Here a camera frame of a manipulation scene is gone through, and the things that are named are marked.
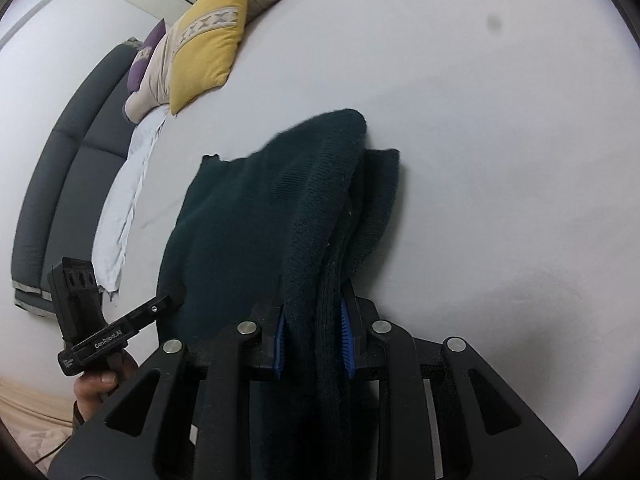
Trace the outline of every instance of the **silver screw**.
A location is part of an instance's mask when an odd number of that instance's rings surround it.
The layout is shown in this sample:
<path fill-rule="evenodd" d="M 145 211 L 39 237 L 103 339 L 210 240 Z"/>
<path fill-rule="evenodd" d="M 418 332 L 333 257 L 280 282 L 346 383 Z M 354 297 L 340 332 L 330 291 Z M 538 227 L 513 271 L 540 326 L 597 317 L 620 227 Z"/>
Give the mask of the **silver screw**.
<path fill-rule="evenodd" d="M 464 339 L 452 337 L 447 341 L 447 346 L 452 352 L 462 352 L 466 348 L 466 343 Z"/>
<path fill-rule="evenodd" d="M 169 339 L 169 341 L 165 342 L 162 345 L 162 350 L 164 350 L 167 354 L 175 354 L 182 350 L 182 343 L 177 339 Z"/>
<path fill-rule="evenodd" d="M 252 334 L 258 330 L 258 326 L 253 321 L 243 321 L 238 325 L 238 332 L 241 334 Z"/>
<path fill-rule="evenodd" d="M 391 323 L 384 321 L 383 319 L 379 319 L 373 322 L 371 328 L 376 334 L 386 334 L 387 332 L 391 332 Z"/>

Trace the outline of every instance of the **purple pillow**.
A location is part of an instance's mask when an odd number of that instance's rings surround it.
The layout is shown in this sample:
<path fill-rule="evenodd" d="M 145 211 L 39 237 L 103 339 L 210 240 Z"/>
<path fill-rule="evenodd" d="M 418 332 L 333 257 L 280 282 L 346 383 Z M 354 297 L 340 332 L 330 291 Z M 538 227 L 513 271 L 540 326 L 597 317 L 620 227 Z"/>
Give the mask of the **purple pillow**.
<path fill-rule="evenodd" d="M 129 90 L 130 94 L 133 94 L 133 92 L 137 92 L 140 89 L 140 83 L 142 82 L 142 78 L 145 76 L 146 67 L 149 64 L 151 55 L 165 34 L 166 25 L 164 24 L 163 18 L 146 37 L 146 40 L 136 54 L 133 63 L 131 63 L 129 77 L 127 78 L 127 90 Z"/>

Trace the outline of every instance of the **dark green sweater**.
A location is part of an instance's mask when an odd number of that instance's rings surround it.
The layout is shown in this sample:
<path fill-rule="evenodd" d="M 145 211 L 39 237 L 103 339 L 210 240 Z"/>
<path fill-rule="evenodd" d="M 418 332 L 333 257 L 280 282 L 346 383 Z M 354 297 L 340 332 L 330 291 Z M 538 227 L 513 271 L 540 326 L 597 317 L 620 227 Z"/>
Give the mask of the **dark green sweater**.
<path fill-rule="evenodd" d="M 213 338 L 282 280 L 286 366 L 257 389 L 257 478 L 346 479 L 362 469 L 352 468 L 352 447 L 362 446 L 351 445 L 351 420 L 367 397 L 342 367 L 340 284 L 378 244 L 399 171 L 398 152 L 365 150 L 365 136 L 362 115 L 339 110 L 247 158 L 205 156 L 166 245 L 158 290 L 180 280 L 187 297 L 158 322 L 161 342 Z"/>

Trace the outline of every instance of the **finger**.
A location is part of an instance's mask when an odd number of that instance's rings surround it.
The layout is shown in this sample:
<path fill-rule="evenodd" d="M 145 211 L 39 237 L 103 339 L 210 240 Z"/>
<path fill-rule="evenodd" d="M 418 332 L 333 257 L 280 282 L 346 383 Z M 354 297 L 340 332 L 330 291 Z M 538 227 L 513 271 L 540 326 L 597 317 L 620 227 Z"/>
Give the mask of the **finger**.
<path fill-rule="evenodd" d="M 138 371 L 138 363 L 126 350 L 122 351 L 122 371 L 125 379 L 133 377 Z"/>
<path fill-rule="evenodd" d="M 91 418 L 102 405 L 100 394 L 110 392 L 116 384 L 116 374 L 111 371 L 88 372 L 76 379 L 74 394 L 84 420 Z"/>

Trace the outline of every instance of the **black cable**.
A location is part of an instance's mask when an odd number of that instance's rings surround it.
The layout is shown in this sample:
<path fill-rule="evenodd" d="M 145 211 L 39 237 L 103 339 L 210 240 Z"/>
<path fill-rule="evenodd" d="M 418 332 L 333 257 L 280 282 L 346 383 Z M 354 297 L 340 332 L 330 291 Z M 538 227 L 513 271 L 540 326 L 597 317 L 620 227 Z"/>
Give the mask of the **black cable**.
<path fill-rule="evenodd" d="M 53 455 L 57 450 L 59 450 L 62 446 L 64 446 L 69 439 L 71 438 L 71 435 L 69 435 L 65 440 L 63 440 L 62 442 L 60 442 L 60 444 L 58 444 L 55 448 L 53 448 L 51 451 L 49 451 L 46 455 L 41 456 L 39 459 L 37 459 L 33 465 L 38 465 L 40 462 L 42 462 L 44 459 L 50 457 L 51 455 Z"/>

